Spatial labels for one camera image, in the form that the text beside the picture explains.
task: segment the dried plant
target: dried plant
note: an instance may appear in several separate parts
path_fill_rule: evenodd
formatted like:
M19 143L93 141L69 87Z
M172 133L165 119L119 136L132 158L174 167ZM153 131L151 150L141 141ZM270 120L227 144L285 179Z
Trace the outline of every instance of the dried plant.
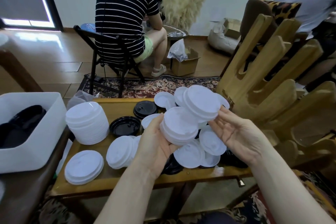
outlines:
M196 22L205 0L163 0L166 23L189 30Z

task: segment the white bag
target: white bag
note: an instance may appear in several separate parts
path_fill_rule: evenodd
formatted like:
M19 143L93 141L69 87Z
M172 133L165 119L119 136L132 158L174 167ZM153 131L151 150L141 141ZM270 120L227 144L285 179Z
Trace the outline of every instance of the white bag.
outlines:
M76 92L76 94L69 100L66 109L69 110L71 107L74 107L75 105L79 105L84 102L91 102L94 98L98 98L99 93L95 96L90 95L89 93L86 93L82 90L79 90Z
M177 59L179 62L188 59L183 39L178 40L171 46L167 58L169 59L174 58Z
M213 48L217 50L233 54L240 41L240 37L238 39L233 39L228 36L225 36L224 21L225 19L215 24L215 26L210 31L210 34L208 36L208 42Z

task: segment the cardboard box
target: cardboard box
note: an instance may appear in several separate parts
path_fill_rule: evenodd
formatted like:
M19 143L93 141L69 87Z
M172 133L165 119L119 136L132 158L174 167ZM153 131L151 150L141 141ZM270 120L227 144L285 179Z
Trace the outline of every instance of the cardboard box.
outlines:
M240 25L240 20L226 19L224 21L224 35L233 39L238 39L240 37Z
M186 47L185 53L189 58L188 60L179 62L177 59L172 59L171 70L176 76L191 74L196 71L198 59L200 58L198 52L190 47Z

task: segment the striped shirt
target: striped shirt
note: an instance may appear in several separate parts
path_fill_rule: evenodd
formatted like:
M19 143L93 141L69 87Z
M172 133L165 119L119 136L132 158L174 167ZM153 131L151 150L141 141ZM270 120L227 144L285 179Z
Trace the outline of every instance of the striped shirt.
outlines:
M139 57L145 49L141 23L145 15L159 13L157 0L97 0L96 32L107 36L119 35L133 58ZM117 44L95 41L98 55L104 63L124 63L124 53Z

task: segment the clear plastic bag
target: clear plastic bag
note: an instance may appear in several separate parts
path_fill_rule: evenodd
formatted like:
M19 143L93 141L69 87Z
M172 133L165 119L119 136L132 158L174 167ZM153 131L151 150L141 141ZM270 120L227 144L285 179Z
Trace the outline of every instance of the clear plastic bag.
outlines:
M179 62L188 59L183 39L178 40L171 46L167 58L169 59L174 58L177 59Z
M76 92L76 94L69 100L66 109L69 110L71 107L74 107L75 105L84 103L84 102L91 102L94 98L98 98L99 93L95 96L90 95L89 93L86 93L82 90L79 90Z

